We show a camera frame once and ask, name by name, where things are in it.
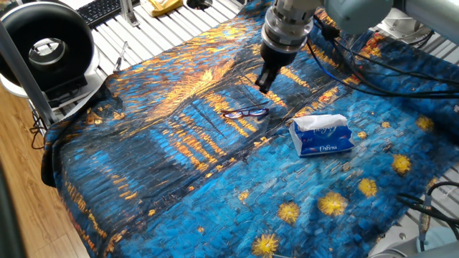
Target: metal rod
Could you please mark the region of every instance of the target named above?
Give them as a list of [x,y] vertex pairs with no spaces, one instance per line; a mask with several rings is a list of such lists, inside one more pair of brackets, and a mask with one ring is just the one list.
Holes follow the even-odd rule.
[[132,0],[120,0],[121,16],[133,27],[138,26],[134,8],[132,7]]
[[27,93],[27,97],[32,101],[38,114],[49,126],[57,122],[56,115],[52,112],[51,107],[44,98],[44,95],[34,76],[27,67],[25,61],[22,59],[18,49],[14,45],[13,39],[8,34],[5,26],[0,21],[0,54],[5,59],[9,68],[12,70],[14,76],[16,76],[19,84],[24,88]]
[[26,258],[6,175],[0,164],[0,257]]
[[459,0],[404,0],[403,11],[459,44]]

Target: tissue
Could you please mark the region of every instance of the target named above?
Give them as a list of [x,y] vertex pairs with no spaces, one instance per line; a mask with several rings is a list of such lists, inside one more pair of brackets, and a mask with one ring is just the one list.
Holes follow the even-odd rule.
[[292,121],[289,131],[300,158],[354,147],[352,132],[343,115],[307,115]]

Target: blue fabric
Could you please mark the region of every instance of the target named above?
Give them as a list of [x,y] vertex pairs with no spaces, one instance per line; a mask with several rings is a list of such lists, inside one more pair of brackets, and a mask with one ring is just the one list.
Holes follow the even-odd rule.
[[[42,178],[57,187],[91,257],[364,257],[406,211],[395,194],[420,195],[457,161],[456,100],[353,92],[306,50],[260,93],[253,82],[269,4],[251,2],[233,20],[111,75],[49,129]],[[459,79],[456,66],[378,34],[344,37],[401,69]],[[311,39],[327,70],[355,81],[317,29]],[[370,79],[401,92],[449,89],[407,76]],[[263,118],[219,112],[265,101]],[[346,116],[356,147],[299,158],[286,121],[310,114]]]

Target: white panel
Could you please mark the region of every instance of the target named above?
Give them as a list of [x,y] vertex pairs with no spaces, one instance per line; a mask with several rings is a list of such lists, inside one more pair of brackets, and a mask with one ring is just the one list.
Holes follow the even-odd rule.
[[437,54],[437,57],[440,59],[445,59],[449,54],[451,54],[454,50],[456,50],[458,46],[454,43],[449,44],[443,51]]
[[445,57],[445,61],[453,63],[453,64],[455,64],[456,62],[459,62],[459,48],[456,48],[447,57]]
[[201,29],[203,32],[207,31],[210,29],[210,26],[203,22],[200,18],[198,18],[196,15],[192,14],[187,8],[184,6],[180,7],[177,9],[177,11],[183,15],[186,19],[188,19],[190,22],[192,22],[196,27]]
[[107,42],[107,40],[97,31],[93,30],[94,43],[99,50],[110,60],[112,64],[116,63],[119,53]]
[[166,28],[159,20],[151,17],[146,13],[142,6],[134,7],[134,10],[143,17],[155,30],[161,33],[164,38],[170,41],[174,46],[180,45],[183,41],[180,40],[170,29]]
[[445,40],[440,46],[435,48],[433,51],[431,51],[431,55],[436,57],[441,53],[444,49],[446,49],[448,46],[450,46],[452,43],[449,40]]
[[108,57],[99,49],[100,51],[100,60],[99,60],[99,67],[106,75],[113,74],[113,68],[115,65],[108,59]]
[[235,14],[239,14],[240,6],[236,5],[231,0],[213,0],[214,2],[219,1],[223,5],[225,5],[229,10],[231,10]]
[[173,31],[175,34],[177,34],[182,41],[190,40],[193,38],[190,33],[185,32],[177,23],[171,20],[167,15],[161,15],[157,17],[157,19],[162,22],[166,27],[168,27],[171,31]]
[[104,73],[103,70],[97,68],[97,69],[95,70],[95,73],[97,73],[97,74],[100,76],[100,78],[102,79],[102,81],[104,81],[105,79],[107,79],[107,75]]
[[408,230],[411,230],[411,229],[417,230],[417,227],[418,227],[416,222],[414,222],[410,217],[406,215],[403,215],[402,218],[400,218],[397,222],[400,224],[400,226]]
[[118,22],[133,35],[137,41],[139,41],[143,47],[145,47],[151,54],[158,55],[163,52],[157,44],[152,42],[140,29],[132,27],[128,22],[121,16],[117,16]]
[[153,42],[155,42],[163,51],[171,49],[173,47],[172,43],[167,41],[161,33],[155,30],[151,24],[149,24],[139,13],[136,15],[139,28],[141,28],[142,32],[146,34]]
[[236,13],[230,11],[226,6],[218,1],[214,1],[212,6],[221,14],[225,15],[228,19],[233,19],[236,16]]
[[183,8],[190,11],[192,14],[200,18],[202,21],[204,21],[207,25],[209,25],[212,28],[218,25],[218,21],[212,18],[211,16],[209,16],[205,11],[194,10],[194,9],[187,8],[185,6],[183,6]]
[[134,38],[131,33],[126,31],[126,29],[121,26],[116,20],[110,19],[107,22],[107,25],[122,39],[128,42],[129,47],[142,59],[147,60],[152,58],[153,54],[150,53],[140,42]]
[[193,37],[201,34],[201,30],[194,26],[190,21],[188,21],[183,15],[180,15],[177,11],[171,11],[168,13],[169,17],[173,19],[176,23],[180,24],[185,30],[188,31]]
[[213,6],[205,9],[204,11],[208,13],[210,16],[212,16],[214,19],[216,19],[219,23],[222,23],[228,20],[227,17],[223,16],[217,10],[215,10]]
[[[97,26],[96,29],[99,31],[99,33],[102,34],[102,36],[107,39],[107,41],[113,46],[113,48],[115,48],[115,50],[118,52],[118,53],[121,53],[122,49],[123,49],[123,45],[124,45],[124,41],[121,40],[111,29],[109,29],[105,24],[102,24],[100,26]],[[124,56],[123,56],[126,61],[130,64],[130,65],[135,65],[137,63],[139,63],[141,60],[140,58],[137,56],[137,54],[135,54],[134,52],[132,52],[132,50],[130,50],[129,48],[126,49],[126,52],[124,53]]]

